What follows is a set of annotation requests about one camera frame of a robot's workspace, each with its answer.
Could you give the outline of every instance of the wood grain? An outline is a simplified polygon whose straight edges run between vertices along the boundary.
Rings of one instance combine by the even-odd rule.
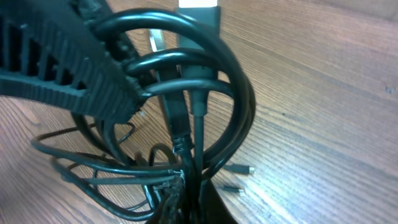
[[[173,9],[175,0],[112,0],[115,11]],[[398,25],[311,0],[220,0],[221,36],[252,81],[254,125],[233,162],[253,176],[221,171],[215,184],[235,183],[245,197],[220,191],[240,223],[398,222]],[[129,32],[140,53],[145,30]],[[175,36],[167,33],[169,47]],[[206,147],[228,123],[232,103],[212,93]],[[132,121],[128,153],[169,143],[159,104],[151,99]],[[63,182],[48,156],[29,146],[40,133],[72,126],[66,111],[0,98],[0,223],[128,223]],[[122,135],[126,127],[118,128]],[[94,151],[69,134],[49,144]],[[79,170],[88,175],[89,170]],[[139,189],[103,189],[121,205]]]

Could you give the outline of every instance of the wooden table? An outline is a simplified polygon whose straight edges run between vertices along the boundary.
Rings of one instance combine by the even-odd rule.
[[[257,96],[252,130],[233,162],[252,176],[221,171],[217,186],[240,223],[398,223],[398,24],[317,0],[220,0],[223,40]],[[131,7],[173,9],[176,0],[112,0]],[[145,30],[129,35],[149,52]],[[175,36],[167,33],[169,47]],[[232,102],[210,96],[206,144],[221,135]],[[146,155],[169,143],[156,99],[132,122],[124,148]],[[32,149],[34,136],[73,126],[50,106],[0,98],[0,223],[128,223],[61,180],[49,156]],[[118,128],[122,135],[127,127]],[[94,151],[79,135],[49,139],[73,151]],[[88,176],[88,169],[81,169]],[[115,202],[140,202],[139,187],[101,189]]]

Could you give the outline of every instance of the ridged black plastic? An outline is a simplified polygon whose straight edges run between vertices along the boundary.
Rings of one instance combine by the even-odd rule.
[[[66,1],[4,0],[0,29],[0,95],[116,123],[137,111],[138,82],[126,81]]]

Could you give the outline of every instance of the wooden surface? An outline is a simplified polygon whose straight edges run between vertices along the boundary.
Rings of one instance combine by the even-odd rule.
[[[398,223],[398,25],[318,2],[220,0],[221,36],[257,96],[256,120],[232,161],[256,173],[221,171],[215,183],[245,188],[245,197],[220,192],[240,223]],[[115,11],[177,6],[110,3]],[[129,34],[140,53],[149,51],[144,30]],[[169,47],[174,38],[167,34]],[[231,110],[221,95],[210,102],[206,147]],[[132,120],[138,130],[128,152],[169,144],[156,99]],[[66,111],[0,98],[0,223],[128,223],[63,182],[49,157],[29,145],[35,135],[72,125]],[[48,143],[94,150],[79,134]],[[143,198],[135,187],[102,190],[125,206]]]

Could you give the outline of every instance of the brown wooden tabletop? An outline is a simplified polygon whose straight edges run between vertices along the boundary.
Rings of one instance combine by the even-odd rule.
[[[112,0],[115,11],[173,9],[177,0]],[[222,39],[250,78],[255,122],[232,162],[250,176],[220,171],[217,187],[240,223],[398,223],[398,24],[322,0],[220,0]],[[146,30],[128,33],[141,54]],[[175,36],[166,33],[168,47]],[[205,146],[219,138],[232,102],[212,93]],[[132,122],[129,153],[148,154],[169,137],[157,99]],[[0,223],[128,223],[64,182],[34,136],[73,126],[67,111],[0,97]],[[120,126],[122,135],[127,127]],[[95,151],[78,133],[49,139]],[[91,170],[78,169],[89,176]],[[120,205],[140,202],[140,187],[103,187]]]

